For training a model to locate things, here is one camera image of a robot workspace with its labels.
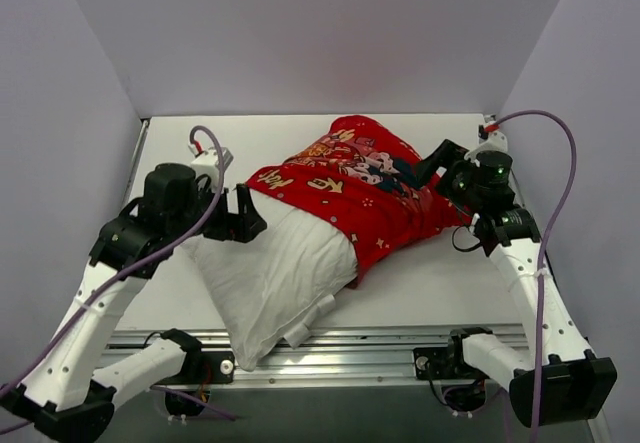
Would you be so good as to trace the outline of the white pillow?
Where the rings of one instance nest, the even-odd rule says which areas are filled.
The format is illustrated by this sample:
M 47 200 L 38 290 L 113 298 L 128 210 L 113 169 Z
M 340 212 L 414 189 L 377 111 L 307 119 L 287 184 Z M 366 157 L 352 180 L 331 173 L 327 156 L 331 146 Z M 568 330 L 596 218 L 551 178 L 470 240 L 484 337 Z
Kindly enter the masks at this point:
M 254 370 L 280 341 L 296 348 L 335 296 L 357 277 L 349 239 L 330 223 L 255 192 L 267 227 L 248 243 L 192 237 L 182 248 L 198 268 L 239 366 Z

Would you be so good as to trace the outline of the red printed pillowcase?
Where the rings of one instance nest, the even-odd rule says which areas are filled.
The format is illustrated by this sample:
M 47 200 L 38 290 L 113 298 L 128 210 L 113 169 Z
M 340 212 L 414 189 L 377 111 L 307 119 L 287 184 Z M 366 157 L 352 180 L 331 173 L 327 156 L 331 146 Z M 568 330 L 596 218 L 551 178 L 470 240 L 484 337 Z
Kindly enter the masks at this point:
M 247 184 L 341 231 L 364 276 L 392 252 L 468 220 L 436 193 L 438 176 L 419 185 L 413 167 L 420 159 L 378 121 L 343 116 L 309 147 L 259 169 Z

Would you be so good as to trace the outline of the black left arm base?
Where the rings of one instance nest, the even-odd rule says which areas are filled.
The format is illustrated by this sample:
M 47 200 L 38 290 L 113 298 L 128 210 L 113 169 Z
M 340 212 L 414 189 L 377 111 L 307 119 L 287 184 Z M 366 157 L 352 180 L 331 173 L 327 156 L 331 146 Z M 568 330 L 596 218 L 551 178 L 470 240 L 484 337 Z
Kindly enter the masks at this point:
M 201 351 L 190 374 L 195 385 L 226 385 L 234 381 L 235 356 L 231 351 Z

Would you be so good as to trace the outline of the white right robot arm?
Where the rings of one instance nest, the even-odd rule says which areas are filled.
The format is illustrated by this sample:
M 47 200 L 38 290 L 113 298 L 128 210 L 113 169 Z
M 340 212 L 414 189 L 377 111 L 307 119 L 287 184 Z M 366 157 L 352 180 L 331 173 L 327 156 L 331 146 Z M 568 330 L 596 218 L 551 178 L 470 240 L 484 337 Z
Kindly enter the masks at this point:
M 573 322 L 544 263 L 543 236 L 510 185 L 513 160 L 489 143 L 468 150 L 444 140 L 415 167 L 419 183 L 471 217 L 469 229 L 497 268 L 527 339 L 524 357 L 488 328 L 451 332 L 448 372 L 481 375 L 503 388 L 525 427 L 591 420 L 617 380 L 609 357 L 599 357 Z

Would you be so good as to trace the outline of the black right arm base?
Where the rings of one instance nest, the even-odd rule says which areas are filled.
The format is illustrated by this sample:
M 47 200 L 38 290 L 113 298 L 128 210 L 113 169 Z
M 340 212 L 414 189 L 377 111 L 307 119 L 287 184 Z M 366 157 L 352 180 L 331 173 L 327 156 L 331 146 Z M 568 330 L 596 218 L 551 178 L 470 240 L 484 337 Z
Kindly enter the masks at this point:
M 418 380 L 484 380 L 488 376 L 468 365 L 460 346 L 416 347 L 412 350 Z

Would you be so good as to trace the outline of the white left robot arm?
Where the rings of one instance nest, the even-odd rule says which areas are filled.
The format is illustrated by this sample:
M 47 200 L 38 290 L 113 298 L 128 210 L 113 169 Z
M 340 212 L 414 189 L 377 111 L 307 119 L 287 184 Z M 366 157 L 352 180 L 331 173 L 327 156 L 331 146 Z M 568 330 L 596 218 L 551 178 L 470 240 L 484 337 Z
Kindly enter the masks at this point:
M 250 189 L 235 187 L 228 209 L 224 170 L 162 163 L 143 193 L 101 228 L 80 286 L 50 343 L 25 373 L 1 389 L 1 406 L 56 442 L 94 442 L 124 403 L 165 379 L 209 375 L 201 342 L 169 329 L 137 353 L 98 365 L 125 310 L 160 264 L 185 240 L 202 235 L 248 243 L 267 227 Z

